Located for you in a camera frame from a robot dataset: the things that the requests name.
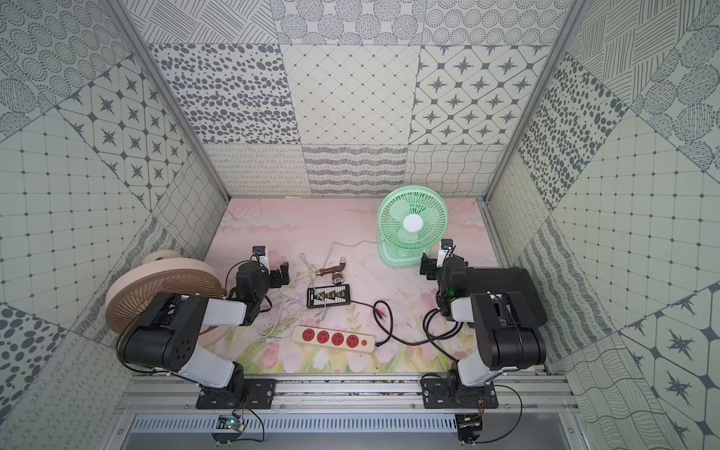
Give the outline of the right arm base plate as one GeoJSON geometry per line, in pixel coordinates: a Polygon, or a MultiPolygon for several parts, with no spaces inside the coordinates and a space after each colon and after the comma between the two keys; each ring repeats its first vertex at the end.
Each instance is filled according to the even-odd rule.
{"type": "Polygon", "coordinates": [[[419,381],[426,409],[497,409],[499,401],[492,385],[467,387],[434,374],[419,381]]]}

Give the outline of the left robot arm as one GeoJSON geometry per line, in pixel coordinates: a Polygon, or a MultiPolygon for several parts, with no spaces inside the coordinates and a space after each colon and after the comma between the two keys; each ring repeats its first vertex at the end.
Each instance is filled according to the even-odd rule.
{"type": "Polygon", "coordinates": [[[106,323],[118,335],[119,361],[144,373],[167,372],[195,382],[204,395],[246,395],[243,367],[199,343],[204,328],[251,326],[272,289],[290,282],[289,265],[272,270],[250,260],[238,266],[226,294],[213,267],[190,258],[146,262],[106,296],[106,323]]]}

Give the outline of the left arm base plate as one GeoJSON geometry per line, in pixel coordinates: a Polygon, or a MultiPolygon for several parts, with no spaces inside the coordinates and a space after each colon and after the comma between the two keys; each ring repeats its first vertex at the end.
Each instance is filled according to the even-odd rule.
{"type": "Polygon", "coordinates": [[[270,410],[275,397],[275,379],[247,379],[232,381],[225,388],[201,387],[197,410],[232,410],[243,407],[270,410]]]}

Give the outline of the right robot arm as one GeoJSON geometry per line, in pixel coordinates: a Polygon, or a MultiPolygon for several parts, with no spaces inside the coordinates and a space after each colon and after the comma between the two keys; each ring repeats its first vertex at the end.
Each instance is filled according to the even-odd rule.
{"type": "Polygon", "coordinates": [[[545,363],[539,328],[548,317],[527,270],[476,268],[459,256],[424,255],[419,272],[438,283],[440,315],[474,330],[476,350],[448,372],[450,393],[486,389],[501,375],[545,363]]]}

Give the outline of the cream power strip red sockets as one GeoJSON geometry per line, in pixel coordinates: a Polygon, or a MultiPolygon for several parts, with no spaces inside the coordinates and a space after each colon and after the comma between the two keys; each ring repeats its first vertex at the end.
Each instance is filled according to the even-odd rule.
{"type": "Polygon", "coordinates": [[[358,354],[372,354],[376,349],[376,339],[372,335],[318,328],[300,325],[292,332],[292,341],[335,350],[343,350],[358,354]]]}

